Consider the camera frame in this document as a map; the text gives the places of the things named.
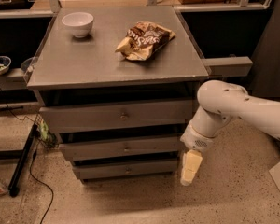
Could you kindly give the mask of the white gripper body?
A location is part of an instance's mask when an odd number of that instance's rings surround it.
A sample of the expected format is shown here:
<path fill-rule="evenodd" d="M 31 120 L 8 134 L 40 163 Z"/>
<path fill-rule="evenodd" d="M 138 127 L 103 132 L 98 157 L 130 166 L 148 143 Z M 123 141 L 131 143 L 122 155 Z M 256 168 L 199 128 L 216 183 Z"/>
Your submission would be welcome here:
<path fill-rule="evenodd" d="M 213 145 L 213 139 L 199 134 L 190 122 L 180 137 L 180 141 L 190 150 L 205 152 Z"/>

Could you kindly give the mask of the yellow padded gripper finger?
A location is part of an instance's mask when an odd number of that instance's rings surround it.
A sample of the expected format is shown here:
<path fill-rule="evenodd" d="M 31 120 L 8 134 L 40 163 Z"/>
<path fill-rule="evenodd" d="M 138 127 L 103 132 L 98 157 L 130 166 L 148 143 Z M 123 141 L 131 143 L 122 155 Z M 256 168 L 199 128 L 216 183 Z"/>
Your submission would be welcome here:
<path fill-rule="evenodd" d="M 202 154 L 197 150 L 189 150 L 183 154 L 180 183 L 188 186 L 192 183 L 202 163 Z"/>

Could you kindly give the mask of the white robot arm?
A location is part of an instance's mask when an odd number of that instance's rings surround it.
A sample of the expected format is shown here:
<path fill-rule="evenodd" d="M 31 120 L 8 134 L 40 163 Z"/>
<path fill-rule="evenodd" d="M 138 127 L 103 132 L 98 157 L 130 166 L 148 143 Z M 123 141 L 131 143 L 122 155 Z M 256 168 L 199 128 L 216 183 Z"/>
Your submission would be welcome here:
<path fill-rule="evenodd" d="M 188 149 L 182 157 L 180 182 L 192 183 L 217 132 L 233 118 L 243 119 L 280 141 L 280 102 L 253 97 L 242 86 L 219 80 L 202 84 L 197 91 L 199 107 L 180 140 Z"/>

